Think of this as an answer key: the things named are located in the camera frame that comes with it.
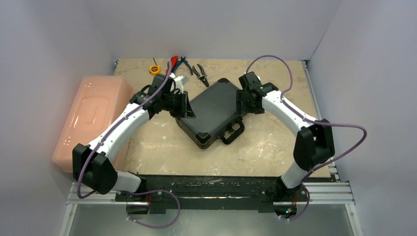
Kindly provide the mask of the black poker carrying case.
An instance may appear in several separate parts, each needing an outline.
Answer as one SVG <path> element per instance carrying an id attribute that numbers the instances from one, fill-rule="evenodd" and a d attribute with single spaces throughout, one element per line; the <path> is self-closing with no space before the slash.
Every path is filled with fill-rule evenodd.
<path id="1" fill-rule="evenodd" d="M 231 144 L 245 130 L 245 113 L 237 112 L 238 87 L 221 78 L 190 101 L 195 118 L 178 118 L 177 125 L 200 148 L 216 140 Z"/>

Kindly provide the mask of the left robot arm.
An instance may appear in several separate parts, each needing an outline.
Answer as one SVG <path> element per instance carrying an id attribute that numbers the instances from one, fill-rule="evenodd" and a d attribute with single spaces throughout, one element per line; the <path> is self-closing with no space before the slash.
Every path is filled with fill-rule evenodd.
<path id="1" fill-rule="evenodd" d="M 127 103 L 121 115 L 97 138 L 87 145 L 77 144 L 72 151 L 73 178 L 77 181 L 77 194 L 84 198 L 81 186 L 98 194 L 110 191 L 127 192 L 134 201 L 145 198 L 145 179 L 138 174 L 117 171 L 113 162 L 131 136 L 161 111 L 173 118 L 194 118 L 184 85 L 185 75 L 157 74 L 152 84 L 144 86 Z"/>

